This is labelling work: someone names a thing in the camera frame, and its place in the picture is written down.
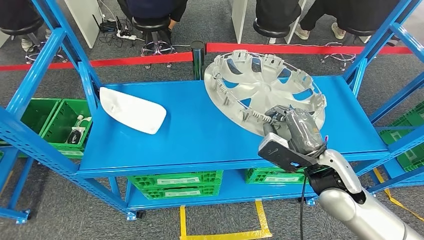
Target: lower shelf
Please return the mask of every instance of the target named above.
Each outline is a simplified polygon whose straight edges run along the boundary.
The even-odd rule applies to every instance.
[[[229,204],[238,202],[250,202],[257,199],[289,199],[299,198],[302,194],[302,184],[265,185],[245,183],[244,170],[225,170],[222,177],[222,185],[218,196],[205,197],[181,197],[161,200],[148,200],[144,195],[131,188],[129,195],[128,210],[170,208],[197,205]],[[305,189],[306,197],[315,196],[309,185]]]
[[[384,170],[388,174],[388,176],[393,179],[397,176],[405,174],[405,170],[399,165],[398,161],[396,159],[392,159],[388,162],[386,162],[384,165]],[[410,178],[406,181],[400,182],[396,184],[396,187],[403,187],[403,186],[416,186],[416,185],[424,185],[424,174],[421,174],[419,176],[415,176],[413,178]]]

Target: blue metal shelf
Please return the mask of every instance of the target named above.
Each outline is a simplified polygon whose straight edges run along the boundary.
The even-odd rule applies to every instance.
[[[15,148],[7,154],[9,156],[3,162],[5,168],[0,168],[0,184],[5,181],[5,174],[9,173],[6,171],[14,161],[11,155],[16,156],[19,150],[30,156],[25,166],[24,178],[19,180],[20,185],[23,186],[34,159],[127,215],[129,220],[135,220],[134,211],[140,209],[300,196],[301,185],[245,184],[240,169],[272,166],[257,156],[261,137],[227,119],[210,101],[203,81],[103,85],[56,0],[32,1],[52,34],[7,108],[0,107],[0,138],[7,140]],[[400,0],[343,76],[313,77],[327,98],[326,120],[321,132],[329,136],[328,147],[341,152],[348,161],[362,161],[354,168],[358,175],[383,164],[386,164],[390,175],[401,174],[375,186],[373,189],[376,191],[392,185],[420,183],[421,177],[415,176],[424,172],[424,168],[419,168],[402,174],[388,162],[422,143],[424,126],[417,127],[397,142],[386,146],[372,125],[409,94],[422,87],[424,73],[393,96],[370,119],[356,100],[366,66],[393,36],[393,32],[401,34],[398,37],[407,46],[414,48],[412,51],[420,59],[424,59],[424,47],[400,27],[420,1]],[[92,130],[81,164],[69,160],[19,121],[59,46],[62,46],[81,77],[93,117]],[[199,70],[199,66],[203,65],[202,59],[193,58],[193,65],[197,66],[194,70]],[[98,90],[103,86],[164,106],[168,113],[159,132],[156,135],[147,135],[112,119],[99,101]],[[116,176],[220,169],[225,171],[220,194],[215,197],[147,200],[128,182],[123,200],[116,179]],[[108,177],[111,190],[96,181],[96,177]],[[13,202],[17,200],[22,186],[16,188],[9,206],[15,206]],[[314,196],[310,187],[306,189],[306,196]],[[26,220],[28,211],[16,212],[0,208],[0,217]]]
[[[387,173],[390,179],[394,179],[398,176],[406,174],[407,172],[399,165],[396,159],[392,159],[385,164],[383,164],[384,170]],[[400,182],[400,185],[404,185],[405,183],[414,183],[414,185],[424,185],[424,174],[418,175],[412,178],[405,180],[404,182]]]
[[[349,161],[389,154],[367,115],[341,76],[315,76],[327,98],[322,134],[328,147]],[[157,134],[129,128],[101,106],[77,175],[88,177],[270,167],[258,157],[262,138],[237,126],[209,99],[203,81],[110,84],[115,89],[164,106]]]
[[[222,176],[222,185],[218,196],[181,197],[161,200],[148,200],[140,191],[131,188],[128,210],[157,209],[179,207],[181,205],[211,205],[255,201],[256,199],[292,199],[300,198],[303,184],[267,185],[247,184],[243,170],[226,170]],[[316,194],[309,184],[305,196]]]

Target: black stool seat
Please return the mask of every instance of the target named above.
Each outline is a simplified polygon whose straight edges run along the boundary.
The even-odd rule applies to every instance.
[[[258,19],[256,18],[253,22],[253,29],[260,35],[268,37],[268,38],[284,38],[290,32],[290,27],[280,31],[272,31],[269,29],[265,29],[258,24]]]
[[[353,29],[351,27],[348,26],[343,26],[340,27],[342,30],[345,30],[346,32],[358,36],[358,37],[368,37],[371,35],[374,35],[376,33],[377,30],[367,30],[367,31],[362,31],[362,30],[357,30],[357,29]]]
[[[140,31],[158,32],[165,30],[170,25],[169,16],[162,18],[132,18],[132,25]]]
[[[18,29],[18,30],[12,30],[12,29],[4,29],[0,28],[0,31],[7,35],[11,36],[19,36],[19,35],[27,35],[35,32],[37,29],[39,29],[44,23],[44,20],[39,17],[34,20],[34,22],[31,23],[31,25],[28,25],[24,28]]]

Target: robotic arm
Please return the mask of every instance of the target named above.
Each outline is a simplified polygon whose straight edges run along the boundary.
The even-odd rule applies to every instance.
[[[319,196],[318,205],[359,239],[424,240],[361,186],[339,152],[327,149],[308,112],[276,106],[266,114],[273,122],[263,126],[265,138],[258,155],[289,173],[304,168]],[[287,131],[291,134],[289,141],[280,137]]]

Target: blue shelf surface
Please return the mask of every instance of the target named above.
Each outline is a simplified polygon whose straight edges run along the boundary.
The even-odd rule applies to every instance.
[[[315,76],[325,94],[328,147],[348,161],[383,158],[388,149],[341,76]],[[157,134],[127,127],[101,106],[77,175],[128,176],[189,171],[271,167],[257,151],[261,136],[228,119],[210,100],[199,81],[108,84],[107,88],[158,103],[167,114]]]
[[[222,176],[221,189],[218,196],[179,197],[160,200],[148,200],[140,191],[131,188],[128,210],[171,208],[181,205],[197,206],[212,204],[229,204],[249,202],[257,199],[292,199],[300,198],[303,184],[267,185],[247,184],[242,169],[226,170]],[[316,196],[311,186],[306,185],[305,196]]]
[[[385,164],[383,164],[383,167],[388,177],[391,179],[406,173],[406,171],[401,167],[401,165],[398,163],[396,159],[392,159],[386,162]],[[421,174],[421,175],[412,177],[406,181],[397,183],[395,187],[412,186],[412,185],[424,185],[424,174]]]

